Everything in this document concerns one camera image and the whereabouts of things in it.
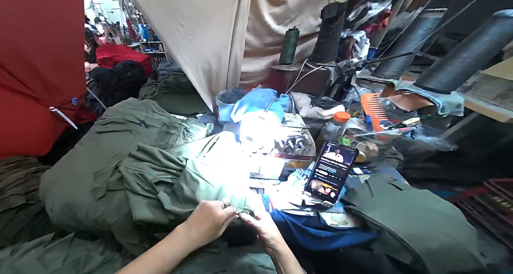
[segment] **hand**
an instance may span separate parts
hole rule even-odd
[[[262,212],[257,215],[256,219],[246,213],[240,213],[239,217],[244,223],[256,230],[264,250],[270,256],[273,256],[281,248],[287,247],[285,240],[269,213]]]
[[[178,227],[188,237],[192,247],[197,249],[219,238],[237,217],[237,211],[231,207],[228,199],[201,201],[189,218]]]

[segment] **beige fabric curtain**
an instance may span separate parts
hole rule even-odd
[[[133,1],[211,110],[239,84],[250,0]]]
[[[304,60],[329,0],[134,1],[164,42],[168,59],[180,64],[212,109],[216,93],[267,77],[288,28],[301,31],[296,60]]]
[[[296,61],[305,60],[317,41],[321,9],[329,0],[251,0],[240,83],[256,85],[278,64],[289,28],[300,30]]]

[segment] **phone screen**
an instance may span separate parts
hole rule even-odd
[[[324,142],[321,154],[306,183],[305,191],[335,204],[357,156],[356,148],[342,146],[333,141]]]

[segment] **olive green fabric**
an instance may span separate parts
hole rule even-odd
[[[148,79],[139,91],[139,99],[156,101],[173,114],[212,114],[186,76],[171,75],[163,81]]]
[[[123,267],[119,254],[103,242],[70,234],[60,240],[48,234],[0,250],[2,274],[112,274]]]
[[[0,248],[59,230],[38,195],[41,175],[49,168],[34,157],[0,160]]]
[[[228,247],[215,241],[185,258],[171,274],[275,274],[273,261],[258,245]]]
[[[251,211],[249,168],[231,132],[168,150],[139,144],[119,169],[138,222],[183,220],[202,200],[228,198],[239,212]]]
[[[64,229],[115,238],[132,254],[142,254],[151,245],[151,232],[132,219],[119,165],[138,143],[170,148],[209,131],[194,119],[170,115],[153,100],[130,98],[108,108],[42,176],[40,195],[48,215]]]
[[[476,229],[451,203],[428,190],[378,175],[342,198],[347,210],[381,229],[373,244],[423,273],[456,273],[484,267]]]

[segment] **orange comb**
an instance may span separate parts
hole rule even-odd
[[[383,131],[380,125],[382,120],[388,120],[385,109],[379,100],[380,94],[362,94],[362,106],[365,114],[370,116],[372,129],[375,132]]]

